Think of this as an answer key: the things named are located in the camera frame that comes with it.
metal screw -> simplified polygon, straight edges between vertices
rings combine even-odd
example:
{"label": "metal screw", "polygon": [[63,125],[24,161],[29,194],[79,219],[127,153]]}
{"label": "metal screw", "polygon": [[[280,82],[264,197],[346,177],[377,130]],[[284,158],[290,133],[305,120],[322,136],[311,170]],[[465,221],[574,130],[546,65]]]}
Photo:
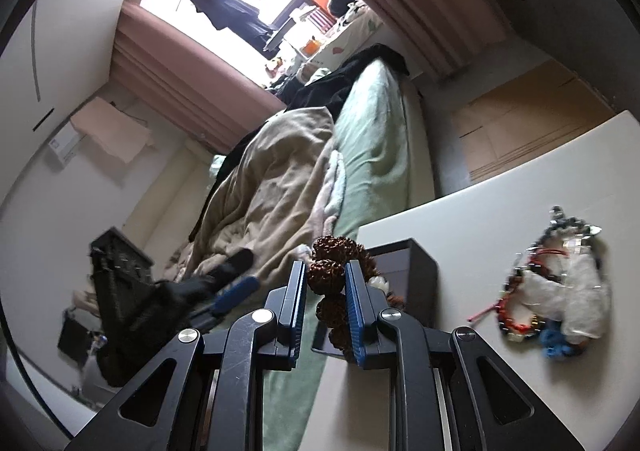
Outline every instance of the metal screw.
{"label": "metal screw", "polygon": [[402,314],[395,308],[385,308],[381,313],[382,319],[385,321],[398,321]]}
{"label": "metal screw", "polygon": [[261,308],[254,311],[254,313],[251,314],[251,317],[256,323],[267,323],[268,321],[271,321],[273,312],[268,308]]}
{"label": "metal screw", "polygon": [[456,336],[461,341],[473,341],[476,338],[476,333],[468,326],[461,326],[456,328]]}
{"label": "metal screw", "polygon": [[198,338],[198,331],[195,328],[185,328],[178,334],[178,341],[181,343],[191,343]]}

hanging clothes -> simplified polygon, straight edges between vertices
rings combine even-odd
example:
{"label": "hanging clothes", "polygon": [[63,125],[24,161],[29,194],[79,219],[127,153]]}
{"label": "hanging clothes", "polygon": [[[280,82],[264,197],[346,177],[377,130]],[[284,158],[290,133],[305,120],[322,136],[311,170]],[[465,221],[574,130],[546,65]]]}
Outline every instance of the hanging clothes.
{"label": "hanging clothes", "polygon": [[[284,104],[287,105],[286,112],[289,110],[296,110],[298,108],[310,108],[310,107],[326,107],[331,113],[331,117],[335,121],[338,120],[342,106],[347,100],[351,87],[355,83],[356,79],[360,76],[362,71],[375,59],[382,59],[391,69],[396,72],[409,75],[404,57],[398,54],[395,50],[389,48],[386,45],[376,43],[370,47],[354,54],[340,65],[338,70],[332,72],[313,83],[309,83],[306,86],[302,86],[302,83],[295,77],[291,76],[289,80],[284,83],[283,92],[278,91],[276,96],[283,97]],[[207,210],[209,201],[216,192],[216,189],[220,186],[220,183],[228,177],[234,168],[239,164],[244,150],[258,134],[263,127],[259,126],[256,130],[249,132],[245,135],[238,144],[229,152],[226,156],[222,166],[218,170],[216,176],[216,182],[209,191],[207,200],[204,203],[204,207],[198,218],[198,222],[189,235],[189,241],[195,239],[196,234],[200,230],[202,224],[202,218]]]}
{"label": "hanging clothes", "polygon": [[216,30],[229,28],[245,40],[266,59],[273,58],[278,50],[265,51],[264,47],[274,29],[258,18],[259,10],[242,0],[190,0],[197,12],[204,12]]}

blanket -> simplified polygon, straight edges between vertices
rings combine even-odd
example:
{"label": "blanket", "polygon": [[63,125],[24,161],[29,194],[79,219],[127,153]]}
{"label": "blanket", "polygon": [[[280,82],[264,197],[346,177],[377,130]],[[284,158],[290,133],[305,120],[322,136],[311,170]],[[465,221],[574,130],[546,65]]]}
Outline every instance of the blanket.
{"label": "blanket", "polygon": [[212,196],[190,251],[174,267],[176,278],[206,274],[247,247],[255,253],[250,274],[262,287],[242,310],[285,285],[293,261],[306,259],[313,240],[331,230],[342,202],[344,168],[333,136],[324,107],[268,121]]}

black blanket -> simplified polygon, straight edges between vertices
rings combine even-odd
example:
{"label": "black blanket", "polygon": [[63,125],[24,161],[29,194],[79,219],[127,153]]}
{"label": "black blanket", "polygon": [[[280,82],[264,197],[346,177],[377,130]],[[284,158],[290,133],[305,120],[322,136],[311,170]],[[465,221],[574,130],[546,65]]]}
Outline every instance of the black blanket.
{"label": "black blanket", "polygon": [[[404,57],[388,46],[376,43],[345,60],[335,72],[331,72],[307,86],[303,86],[302,83],[293,76],[276,95],[287,105],[287,111],[297,110],[298,108],[326,106],[335,123],[340,116],[342,106],[344,106],[344,102],[347,100],[355,80],[360,76],[362,71],[377,58],[382,59],[386,65],[396,72],[404,75],[409,74],[406,63],[404,62]],[[260,129],[262,129],[262,126],[245,135],[226,156],[218,170],[216,182],[213,184],[211,191],[209,191],[198,222],[189,235],[189,241],[193,241],[198,234],[200,225],[202,224],[202,218],[213,193],[215,193],[220,183],[222,183],[240,163],[245,148],[258,134]]]}

white table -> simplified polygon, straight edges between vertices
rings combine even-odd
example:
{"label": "white table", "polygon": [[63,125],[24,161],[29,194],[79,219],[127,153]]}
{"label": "white table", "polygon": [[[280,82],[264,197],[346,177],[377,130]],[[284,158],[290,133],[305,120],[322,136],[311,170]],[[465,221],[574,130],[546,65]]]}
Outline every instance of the white table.
{"label": "white table", "polygon": [[[640,397],[640,125],[624,112],[583,136],[476,186],[361,227],[374,247],[414,238],[440,268],[437,328],[450,331],[495,301],[514,255],[560,205],[602,227],[612,285],[607,335],[562,363],[514,346],[494,316],[476,330],[574,433],[602,451]],[[388,375],[328,359],[301,450],[386,450]]]}

